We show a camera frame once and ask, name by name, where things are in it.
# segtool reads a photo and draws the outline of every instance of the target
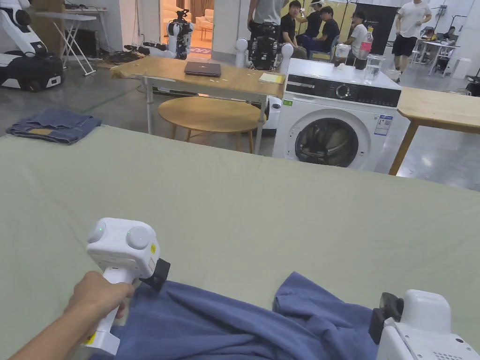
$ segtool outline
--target table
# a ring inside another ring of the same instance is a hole
[[[263,71],[236,68],[222,65],[221,77],[186,75],[187,62],[183,60],[147,56],[112,68],[114,78],[141,76],[147,89],[148,133],[154,133],[153,86],[217,96],[225,99],[238,99],[262,104],[258,119],[255,154],[260,149],[264,124],[265,105],[268,96],[283,97],[283,84],[262,83]]]
[[[480,98],[404,87],[398,112],[410,120],[390,168],[396,175],[419,126],[480,134]]]
[[[477,192],[108,126],[71,146],[3,136],[0,167],[1,359],[97,269],[85,239],[104,216],[151,225],[170,280],[267,309],[292,271],[369,307],[441,293],[480,348]]]
[[[252,130],[257,128],[258,117],[258,109],[253,105],[242,101],[190,96],[165,101],[158,107],[158,113],[172,124],[172,139],[175,139],[177,126],[187,129],[186,142],[190,141],[192,130],[234,133],[237,136],[237,151],[241,151],[241,134],[246,132],[250,153],[253,153]]]
[[[420,55],[420,59],[423,59],[423,57],[425,55],[425,52],[427,51],[427,45],[432,45],[432,46],[438,47],[438,51],[437,51],[437,53],[435,55],[435,58],[433,59],[433,62],[432,62],[432,67],[430,68],[430,72],[428,73],[429,76],[432,74],[433,70],[435,69],[435,65],[437,64],[437,60],[440,57],[440,52],[442,51],[442,48],[458,49],[460,47],[460,46],[455,46],[455,45],[443,45],[442,43],[435,42],[435,41],[423,41],[423,42],[424,42],[425,46],[423,48],[422,54]]]
[[[96,17],[87,16],[87,15],[78,15],[78,14],[68,14],[68,13],[64,13],[64,12],[36,12],[35,15],[41,16],[41,17],[47,17],[47,18],[50,18],[50,19],[60,19],[62,21],[63,27],[65,29],[67,29],[67,37],[65,37],[65,34],[63,33],[63,31],[60,30],[58,28],[57,24],[53,21],[53,24],[55,25],[57,31],[59,32],[60,36],[62,37],[62,39],[64,41],[63,51],[61,53],[61,56],[63,57],[63,66],[64,67],[65,67],[65,63],[67,62],[70,53],[72,53],[72,55],[75,56],[75,58],[77,59],[77,62],[82,67],[82,69],[85,73],[85,76],[93,74],[93,73],[96,72],[96,70],[94,70],[92,68],[92,65],[89,63],[87,57],[84,55],[84,52],[82,51],[82,49],[80,49],[80,47],[78,46],[78,44],[75,40],[75,36],[77,35],[80,23],[85,22],[85,21],[96,20]],[[68,27],[66,25],[66,23],[65,23],[66,20],[72,22],[70,27]],[[81,60],[78,58],[77,54],[75,54],[75,51],[73,51],[73,48],[72,48],[73,45],[75,45],[77,47],[80,54],[82,55],[82,58],[85,60],[86,65],[90,68],[90,70],[85,69]]]
[[[107,43],[108,52],[111,51],[110,41],[108,39],[107,25],[105,23],[104,14],[108,11],[107,8],[98,8],[96,6],[79,7],[76,9],[65,9],[64,12],[68,14],[94,14],[98,15],[100,23],[102,24],[103,34]]]

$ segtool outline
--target round white button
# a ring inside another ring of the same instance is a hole
[[[150,232],[141,226],[134,226],[127,233],[127,244],[137,250],[145,249],[150,242]]]
[[[99,241],[103,234],[107,232],[107,226],[103,221],[98,221],[92,230],[90,230],[90,235],[88,236],[88,242],[91,244],[92,242]]]

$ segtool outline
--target red bottle label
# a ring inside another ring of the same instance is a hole
[[[362,43],[360,45],[360,50],[365,50],[370,52],[372,50],[372,43]]]

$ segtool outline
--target black shorts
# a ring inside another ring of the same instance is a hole
[[[392,53],[395,56],[410,56],[417,43],[416,37],[403,37],[400,34],[396,36],[393,43]]]

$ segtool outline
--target yellow warning label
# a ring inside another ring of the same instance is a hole
[[[93,341],[95,340],[95,334],[89,336],[87,340],[84,341],[86,345],[93,345]]]

